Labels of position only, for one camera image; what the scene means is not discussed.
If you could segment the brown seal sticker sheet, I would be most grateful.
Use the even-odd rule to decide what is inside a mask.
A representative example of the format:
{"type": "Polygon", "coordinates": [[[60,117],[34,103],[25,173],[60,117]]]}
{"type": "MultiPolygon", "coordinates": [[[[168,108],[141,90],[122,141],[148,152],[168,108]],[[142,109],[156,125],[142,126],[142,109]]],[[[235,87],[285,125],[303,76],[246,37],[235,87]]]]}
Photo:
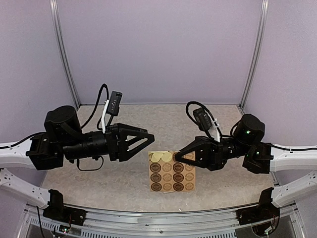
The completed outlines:
{"type": "Polygon", "coordinates": [[[150,151],[149,185],[153,192],[183,191],[196,188],[196,168],[175,161],[176,151],[150,151]]]}

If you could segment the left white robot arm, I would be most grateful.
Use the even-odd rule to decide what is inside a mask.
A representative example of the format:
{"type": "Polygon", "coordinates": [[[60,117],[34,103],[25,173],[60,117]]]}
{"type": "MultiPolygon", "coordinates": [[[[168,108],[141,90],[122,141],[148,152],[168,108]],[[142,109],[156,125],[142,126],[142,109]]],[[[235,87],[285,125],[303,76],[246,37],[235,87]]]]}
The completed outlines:
{"type": "Polygon", "coordinates": [[[58,220],[69,216],[63,195],[54,189],[34,187],[24,180],[6,175],[7,168],[22,167],[47,171],[63,166],[68,160],[80,166],[80,160],[92,158],[125,162],[154,142],[147,130],[116,123],[105,131],[83,133],[73,106],[61,106],[49,111],[45,118],[45,131],[32,134],[18,142],[0,146],[0,185],[26,198],[30,203],[47,211],[58,220]]]}

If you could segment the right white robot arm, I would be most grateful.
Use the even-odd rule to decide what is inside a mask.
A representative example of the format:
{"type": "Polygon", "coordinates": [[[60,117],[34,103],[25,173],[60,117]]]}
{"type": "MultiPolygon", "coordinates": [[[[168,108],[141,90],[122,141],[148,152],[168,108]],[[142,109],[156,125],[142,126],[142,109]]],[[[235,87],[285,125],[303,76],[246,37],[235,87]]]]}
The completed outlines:
{"type": "Polygon", "coordinates": [[[317,190],[317,148],[315,146],[282,146],[262,141],[265,124],[252,114],[244,114],[232,127],[229,136],[210,133],[210,122],[196,117],[199,129],[206,136],[195,140],[177,152],[177,162],[209,171],[221,170],[229,159],[243,157],[242,166],[254,174],[269,174],[286,170],[308,170],[309,173],[288,184],[261,192],[253,209],[258,220],[264,220],[273,207],[283,207],[317,190]]]}

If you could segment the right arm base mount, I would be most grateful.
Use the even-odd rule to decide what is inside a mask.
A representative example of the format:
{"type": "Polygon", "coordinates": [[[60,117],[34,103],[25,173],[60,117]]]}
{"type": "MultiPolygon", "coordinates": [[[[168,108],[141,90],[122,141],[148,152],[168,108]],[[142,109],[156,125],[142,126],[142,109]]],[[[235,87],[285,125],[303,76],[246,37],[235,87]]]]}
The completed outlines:
{"type": "Polygon", "coordinates": [[[245,209],[239,209],[236,211],[239,225],[246,225],[256,223],[280,215],[280,209],[274,206],[272,207],[258,207],[253,206],[245,209]]]}

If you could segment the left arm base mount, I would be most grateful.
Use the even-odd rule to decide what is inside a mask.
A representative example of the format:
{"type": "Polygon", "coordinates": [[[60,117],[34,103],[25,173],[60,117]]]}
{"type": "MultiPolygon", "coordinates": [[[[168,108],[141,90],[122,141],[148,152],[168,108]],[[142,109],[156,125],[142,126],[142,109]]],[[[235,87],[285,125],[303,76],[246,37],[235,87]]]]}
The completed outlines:
{"type": "Polygon", "coordinates": [[[67,206],[61,210],[48,207],[43,211],[43,216],[46,218],[78,226],[83,226],[86,214],[86,210],[67,206]]]}

